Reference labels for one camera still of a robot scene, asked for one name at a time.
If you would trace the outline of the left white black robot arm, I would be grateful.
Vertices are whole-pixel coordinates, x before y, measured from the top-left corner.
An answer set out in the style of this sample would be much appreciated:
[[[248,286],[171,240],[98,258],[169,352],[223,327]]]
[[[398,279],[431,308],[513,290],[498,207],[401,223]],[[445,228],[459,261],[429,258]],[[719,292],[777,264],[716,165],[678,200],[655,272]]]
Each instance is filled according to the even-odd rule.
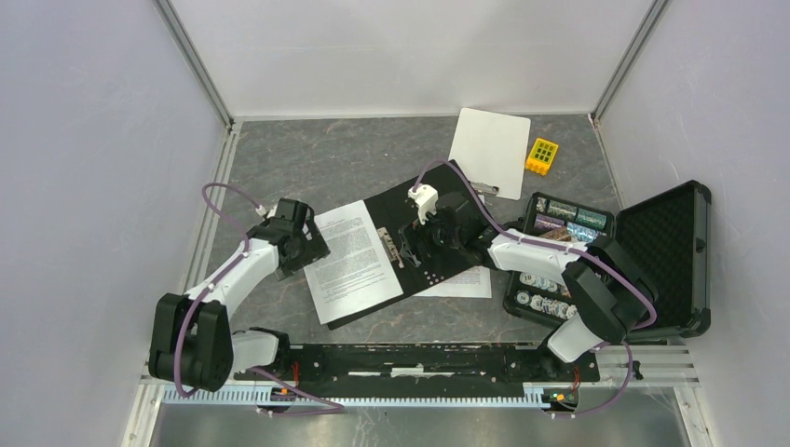
[[[174,383],[183,396],[216,391],[252,367],[270,379],[285,377],[293,366],[288,335],[263,328],[234,332],[230,319],[263,279],[288,278],[329,253],[314,210],[280,199],[212,274],[188,291],[159,299],[149,374]]]

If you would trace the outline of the metal folder clip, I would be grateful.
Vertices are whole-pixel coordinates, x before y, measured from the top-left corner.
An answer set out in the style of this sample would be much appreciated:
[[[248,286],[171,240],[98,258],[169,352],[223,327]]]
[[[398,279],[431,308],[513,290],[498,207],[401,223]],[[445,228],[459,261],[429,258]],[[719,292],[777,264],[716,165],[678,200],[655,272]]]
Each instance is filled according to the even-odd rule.
[[[404,263],[400,251],[387,228],[379,227],[376,229],[376,233],[378,234],[378,237],[386,251],[389,261],[397,265],[400,269],[404,269]]]

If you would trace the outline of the red folder black inside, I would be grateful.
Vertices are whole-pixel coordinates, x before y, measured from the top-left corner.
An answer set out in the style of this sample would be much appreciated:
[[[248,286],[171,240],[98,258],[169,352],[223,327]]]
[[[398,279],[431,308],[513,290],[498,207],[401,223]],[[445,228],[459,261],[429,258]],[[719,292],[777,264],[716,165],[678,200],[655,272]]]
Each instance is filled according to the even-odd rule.
[[[321,324],[349,324],[483,264],[488,220],[455,161],[317,218],[327,258],[306,271]]]

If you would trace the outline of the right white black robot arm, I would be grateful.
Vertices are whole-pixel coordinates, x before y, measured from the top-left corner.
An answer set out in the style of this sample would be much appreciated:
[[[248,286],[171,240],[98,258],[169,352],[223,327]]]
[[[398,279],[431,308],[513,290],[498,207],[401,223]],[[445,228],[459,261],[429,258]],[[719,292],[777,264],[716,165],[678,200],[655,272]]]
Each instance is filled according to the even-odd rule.
[[[402,256],[416,266],[460,262],[565,286],[577,311],[543,341],[538,354],[538,368],[551,380],[571,373],[582,354],[621,345],[658,317],[650,280],[611,237],[589,244],[531,237],[505,229],[485,212],[463,216],[449,209],[414,219],[399,236]]]

